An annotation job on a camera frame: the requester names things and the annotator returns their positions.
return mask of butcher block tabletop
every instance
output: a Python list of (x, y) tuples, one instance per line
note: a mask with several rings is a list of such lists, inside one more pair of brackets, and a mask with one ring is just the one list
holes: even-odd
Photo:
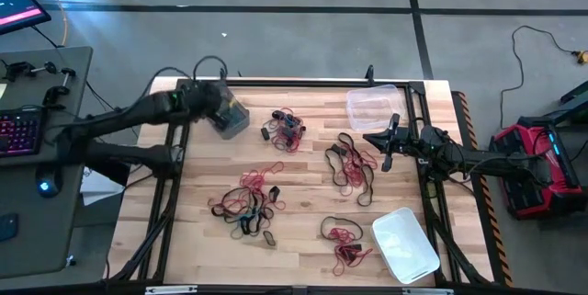
[[(175, 89), (177, 80), (157, 78), (152, 92)], [(448, 130), (451, 138), (460, 142), (448, 82), (424, 81), (424, 86), (433, 125)], [(382, 260), (370, 226), (378, 217), (408, 207), (424, 227), (415, 161), (412, 157), (395, 155), (391, 171), (380, 171), (383, 155), (361, 139), (362, 133), (353, 131), (347, 120), (345, 95), (350, 89), (355, 88), (232, 87), (237, 99), (250, 111), (251, 124), (246, 130), (224, 141), (206, 120), (192, 124), (164, 276), (166, 284), (402, 285)], [(415, 105), (418, 117), (420, 109), (418, 103)], [(260, 132), (263, 124), (271, 119), (272, 111), (281, 108), (292, 109), (307, 128), (296, 153), (279, 151), (264, 141)], [(407, 119), (401, 119), (401, 126), (408, 126)], [(144, 125), (138, 144), (144, 147), (162, 144), (166, 130), (167, 126)], [(361, 193), (359, 188), (344, 197), (333, 184), (324, 151), (336, 142), (340, 132), (348, 133), (359, 151), (369, 152), (378, 162), (379, 167), (374, 171), (373, 203), (368, 207), (356, 203)], [(209, 201), (218, 201), (224, 193), (240, 186), (243, 174), (271, 167), (277, 161), (283, 162), (284, 169), (266, 174), (263, 188), (267, 193), (271, 187), (279, 187), (278, 199), (285, 202), (283, 210), (275, 210), (267, 228), (276, 245), (268, 245), (261, 234), (233, 240), (234, 224), (214, 217)], [(149, 173), (143, 167), (129, 181)], [(108, 256), (113, 273), (131, 258), (145, 236), (155, 182), (153, 178), (141, 181), (124, 194)], [(451, 183), (445, 184), (445, 192), (455, 241), (478, 271), (492, 280), (476, 199)], [(363, 250), (373, 248), (359, 266), (346, 267), (341, 276), (333, 273), (335, 243), (320, 234), (321, 221), (327, 216), (357, 222), (364, 231), (359, 241)], [(442, 268), (448, 276), (447, 250), (440, 239), (438, 243)], [(156, 258), (157, 251), (152, 255), (152, 266)], [(434, 286), (433, 275), (413, 285)]]

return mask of white plastic container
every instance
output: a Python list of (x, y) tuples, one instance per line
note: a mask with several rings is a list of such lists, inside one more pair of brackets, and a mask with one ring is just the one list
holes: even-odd
[(439, 268), (439, 257), (412, 210), (400, 208), (374, 221), (371, 231), (390, 273), (407, 285)]
[(386, 128), (392, 114), (404, 116), (402, 95), (395, 85), (355, 89), (347, 92), (347, 117), (354, 130)]

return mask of monitor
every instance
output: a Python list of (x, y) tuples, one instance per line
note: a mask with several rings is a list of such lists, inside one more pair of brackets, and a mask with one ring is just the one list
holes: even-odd
[(0, 0), (0, 35), (50, 20), (36, 0)]

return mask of gray floor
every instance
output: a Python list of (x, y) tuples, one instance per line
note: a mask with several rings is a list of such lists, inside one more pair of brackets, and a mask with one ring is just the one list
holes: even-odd
[[(64, 0), (80, 3), (202, 6), (395, 6), (408, 0)], [(419, 0), (430, 8), (588, 9), (587, 0)], [(59, 12), (40, 25), (58, 40)], [(173, 65), (190, 70), (196, 59), (218, 54), (230, 73), (243, 75), (360, 77), (374, 64), (380, 78), (423, 78), (411, 15), (295, 15), (235, 13), (68, 12), (68, 45), (91, 45), (95, 56), (90, 82), (104, 98), (128, 105), (157, 69)], [(499, 92), (519, 83), (511, 33), (527, 24), (547, 29), (564, 48), (588, 48), (586, 17), (452, 17), (424, 16), (424, 34), (435, 79), (449, 80), (468, 96), (479, 142), (499, 129)], [(525, 86), (505, 95), (504, 123), (520, 115), (549, 110), (557, 98), (585, 81), (588, 67), (553, 48), (548, 37), (522, 30), (517, 50), (526, 69)], [(50, 47), (34, 31), (3, 36), (0, 51)], [(202, 68), (214, 75), (216, 65)], [(84, 112), (100, 106), (87, 96)], [(133, 142), (129, 132), (113, 142)], [(495, 208), (516, 286), (586, 292), (588, 230), (546, 228), (535, 221), (514, 221), (501, 209), (497, 187)], [(99, 261), (101, 256), (92, 258)], [(70, 282), (99, 278), (101, 267)]]

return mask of keyboard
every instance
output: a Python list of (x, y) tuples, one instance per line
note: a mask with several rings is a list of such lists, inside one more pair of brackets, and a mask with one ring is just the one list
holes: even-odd
[(0, 158), (38, 153), (44, 115), (40, 107), (0, 110)]

